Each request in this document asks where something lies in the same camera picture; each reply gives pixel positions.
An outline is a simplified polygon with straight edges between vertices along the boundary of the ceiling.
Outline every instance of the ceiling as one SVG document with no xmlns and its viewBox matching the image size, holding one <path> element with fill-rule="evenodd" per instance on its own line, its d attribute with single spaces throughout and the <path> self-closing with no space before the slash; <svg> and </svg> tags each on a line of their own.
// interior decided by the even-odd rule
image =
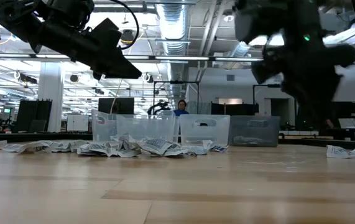
<svg viewBox="0 0 355 224">
<path fill-rule="evenodd" d="M 140 6 L 141 1 L 125 1 L 131 6 Z M 185 1 L 191 4 L 188 10 L 188 37 L 187 42 L 188 50 L 187 55 L 197 56 L 199 49 L 201 47 L 202 38 L 205 32 L 206 22 L 213 18 L 213 23 L 211 24 L 210 30 L 217 29 L 215 33 L 215 38 L 213 38 L 213 43 L 211 44 L 209 55 L 222 54 L 226 55 L 226 52 L 231 51 L 238 42 L 235 40 L 234 35 L 234 22 L 226 22 L 223 19 L 220 20 L 218 26 L 216 26 L 215 20 L 218 14 L 219 4 L 216 6 L 215 14 L 209 14 L 209 8 L 212 4 L 216 4 L 219 1 L 211 0 L 199 0 L 199 1 Z M 348 21 L 353 17 L 351 8 L 348 8 L 349 0 L 345 1 L 328 1 L 326 7 L 321 7 L 320 11 L 326 13 L 321 13 L 321 20 L 323 25 L 331 27 L 336 31 L 336 35 L 329 36 L 325 39 L 327 44 L 335 44 L 341 42 L 347 42 L 355 45 L 355 27 L 347 27 Z M 95 27 L 103 19 L 110 18 L 120 30 L 132 29 L 135 30 L 134 20 L 132 16 L 123 11 L 114 12 L 115 7 L 108 7 L 109 11 L 106 11 L 104 7 L 99 7 L 102 4 L 109 4 L 110 1 L 95 1 L 98 8 L 101 8 L 102 12 L 92 13 L 91 19 L 88 26 Z M 225 9 L 231 9 L 233 6 L 233 1 L 226 1 Z M 136 16 L 140 25 L 139 40 L 130 49 L 125 50 L 124 55 L 164 55 L 164 50 L 162 47 L 162 39 L 160 29 L 159 29 L 159 18 L 156 14 L 152 13 L 136 13 Z M 210 43 L 210 33 L 206 39 L 206 43 Z M 29 44 L 19 40 L 14 37 L 9 31 L 1 28 L 0 34 L 2 40 L 0 43 L 0 53 L 5 54 L 34 54 L 30 49 Z M 251 42 L 251 45 L 256 45 L 250 50 L 250 55 L 252 57 L 260 57 L 261 46 L 264 45 L 266 39 L 264 37 L 258 37 Z M 272 40 L 272 44 L 282 45 L 283 40 L 281 36 L 275 36 Z M 41 54 L 57 54 L 50 49 L 43 48 L 40 52 Z M 32 98 L 37 97 L 37 85 L 32 85 L 30 83 L 22 83 L 16 77 L 16 71 L 26 74 L 32 78 L 40 81 L 40 60 L 5 60 L 0 58 L 0 104 L 4 106 L 15 106 L 18 105 L 18 101 L 21 98 Z M 153 95 L 153 84 L 143 81 L 142 78 L 138 80 L 129 79 L 102 79 L 100 82 L 93 79 L 92 71 L 86 65 L 82 63 L 73 62 L 60 62 L 62 64 L 63 71 L 65 71 L 65 89 L 63 97 L 63 107 L 65 113 L 89 113 L 90 109 L 97 108 L 97 100 L 99 97 L 104 96 L 133 96 L 136 97 L 136 113 L 145 113 L 147 109 L 152 105 L 152 95 Z M 157 63 L 135 63 L 134 64 L 143 74 L 152 75 L 154 80 L 167 81 L 168 70 L 167 62 L 157 62 Z M 189 79 L 195 79 L 194 75 L 197 72 L 197 64 L 190 63 L 192 68 L 190 68 Z M 250 76 L 250 70 L 231 70 L 226 72 L 221 68 L 208 68 L 204 73 L 206 79 L 202 85 L 217 85 L 220 80 L 225 79 L 225 75 L 219 75 L 220 73 L 225 74 L 235 74 L 236 79 L 234 82 L 228 83 L 228 85 L 249 85 L 253 82 L 253 77 Z M 71 82 L 71 75 L 78 75 L 78 82 Z M 104 91 L 103 95 L 95 93 L 94 88 L 98 88 Z M 167 91 L 168 86 L 165 85 L 160 89 L 159 95 L 157 95 L 156 101 L 162 99 L 165 101 L 171 100 L 170 93 Z M 184 98 L 184 88 L 181 87 L 181 98 Z"/>
</svg>

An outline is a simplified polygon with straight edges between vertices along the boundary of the white column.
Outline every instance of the white column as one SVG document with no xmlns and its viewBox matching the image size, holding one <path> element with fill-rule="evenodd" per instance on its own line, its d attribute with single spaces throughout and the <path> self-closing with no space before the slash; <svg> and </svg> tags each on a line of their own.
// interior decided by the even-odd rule
<svg viewBox="0 0 355 224">
<path fill-rule="evenodd" d="M 48 121 L 48 132 L 60 132 L 63 109 L 63 89 L 65 74 L 60 63 L 40 64 L 38 100 L 52 100 L 52 110 Z"/>
</svg>

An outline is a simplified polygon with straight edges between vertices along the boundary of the desk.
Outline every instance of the desk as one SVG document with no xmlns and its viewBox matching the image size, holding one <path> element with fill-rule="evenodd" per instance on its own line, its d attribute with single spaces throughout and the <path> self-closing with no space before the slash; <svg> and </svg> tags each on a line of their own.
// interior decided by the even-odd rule
<svg viewBox="0 0 355 224">
<path fill-rule="evenodd" d="M 355 223 L 355 159 L 291 145 L 183 159 L 0 151 L 0 223 Z"/>
</svg>

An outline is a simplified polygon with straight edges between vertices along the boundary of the person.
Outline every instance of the person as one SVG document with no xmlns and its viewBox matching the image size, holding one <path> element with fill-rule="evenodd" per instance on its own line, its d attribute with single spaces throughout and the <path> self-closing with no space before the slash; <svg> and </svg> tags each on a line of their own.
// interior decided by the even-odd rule
<svg viewBox="0 0 355 224">
<path fill-rule="evenodd" d="M 178 102 L 178 109 L 174 110 L 174 113 L 176 116 L 180 116 L 181 114 L 188 114 L 187 111 L 185 111 L 185 107 L 187 106 L 187 103 L 185 100 L 180 100 Z"/>
</svg>

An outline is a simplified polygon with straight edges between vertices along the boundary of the wooden surface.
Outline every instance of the wooden surface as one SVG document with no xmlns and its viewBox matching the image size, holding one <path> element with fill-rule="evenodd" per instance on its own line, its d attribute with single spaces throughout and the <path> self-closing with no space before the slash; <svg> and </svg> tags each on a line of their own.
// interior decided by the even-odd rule
<svg viewBox="0 0 355 224">
<path fill-rule="evenodd" d="M 0 223 L 355 223 L 355 159 L 310 146 L 183 159 L 0 152 Z"/>
</svg>

